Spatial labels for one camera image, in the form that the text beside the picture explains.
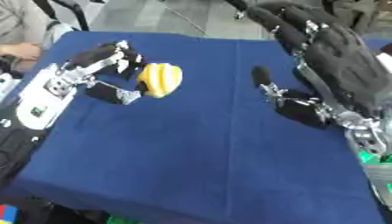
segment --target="robotic hand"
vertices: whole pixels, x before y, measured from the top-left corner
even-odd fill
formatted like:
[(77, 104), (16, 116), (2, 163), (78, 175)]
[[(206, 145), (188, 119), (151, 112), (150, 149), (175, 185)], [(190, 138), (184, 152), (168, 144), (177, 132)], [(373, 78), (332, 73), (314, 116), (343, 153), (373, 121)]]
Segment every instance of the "robotic hand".
[[(140, 74), (133, 91), (98, 80), (101, 74), (128, 80), (136, 71)], [(7, 184), (29, 161), (33, 149), (45, 139), (80, 86), (85, 86), (86, 94), (96, 99), (128, 105), (143, 95), (164, 97), (181, 81), (179, 67), (147, 64), (126, 41), (81, 52), (63, 66), (51, 64), (34, 77), (17, 99), (0, 108), (0, 185)]]
[(392, 76), (387, 66), (321, 9), (262, 3), (247, 13), (293, 56), (294, 75), (311, 93), (279, 89), (262, 67), (253, 70), (255, 84), (283, 116), (312, 127), (335, 123), (345, 128), (374, 191), (392, 207)]

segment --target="black glove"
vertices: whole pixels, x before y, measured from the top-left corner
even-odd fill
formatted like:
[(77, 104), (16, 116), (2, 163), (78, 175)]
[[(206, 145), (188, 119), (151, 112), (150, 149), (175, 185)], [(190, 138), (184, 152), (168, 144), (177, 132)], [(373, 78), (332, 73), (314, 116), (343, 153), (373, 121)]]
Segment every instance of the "black glove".
[(379, 114), (391, 77), (352, 30), (321, 9), (295, 3), (262, 3), (247, 13), (288, 54), (303, 59), (344, 107), (365, 117)]

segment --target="striped ball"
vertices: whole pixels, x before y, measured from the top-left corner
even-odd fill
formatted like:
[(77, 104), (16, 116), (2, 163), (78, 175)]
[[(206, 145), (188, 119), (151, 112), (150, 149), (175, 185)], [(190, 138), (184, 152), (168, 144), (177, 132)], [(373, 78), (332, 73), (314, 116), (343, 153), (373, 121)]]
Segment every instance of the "striped ball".
[(171, 94), (181, 84), (182, 70), (179, 66), (168, 63), (150, 63), (137, 79), (147, 85), (147, 95), (162, 98)]

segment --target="cable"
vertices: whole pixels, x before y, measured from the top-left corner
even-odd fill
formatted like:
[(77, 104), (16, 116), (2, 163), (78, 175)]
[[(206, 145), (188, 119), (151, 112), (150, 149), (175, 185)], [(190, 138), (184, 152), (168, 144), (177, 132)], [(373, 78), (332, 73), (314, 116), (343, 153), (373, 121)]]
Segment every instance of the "cable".
[(199, 32), (203, 33), (203, 35), (205, 35), (206, 37), (209, 37), (209, 35), (207, 34), (207, 32), (201, 28), (199, 25), (195, 24), (190, 18), (182, 15), (180, 12), (178, 12), (177, 10), (174, 10), (172, 8), (170, 8), (169, 6), (167, 6), (165, 3), (161, 2), (161, 4), (172, 14), (183, 18), (184, 20), (188, 21), (194, 28), (196, 28), (196, 30), (198, 30)]

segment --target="blue tablecloth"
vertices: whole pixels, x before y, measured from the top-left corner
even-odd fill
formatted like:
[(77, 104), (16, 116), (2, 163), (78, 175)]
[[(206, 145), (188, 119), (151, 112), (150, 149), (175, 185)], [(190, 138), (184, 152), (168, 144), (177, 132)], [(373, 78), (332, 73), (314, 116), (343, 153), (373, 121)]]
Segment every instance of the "blue tablecloth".
[(129, 106), (79, 95), (13, 189), (147, 223), (382, 223), (341, 130), (276, 115), (251, 82), (264, 65), (282, 87), (301, 87), (277, 43), (74, 32), (36, 70), (120, 39), (181, 66), (181, 88)]

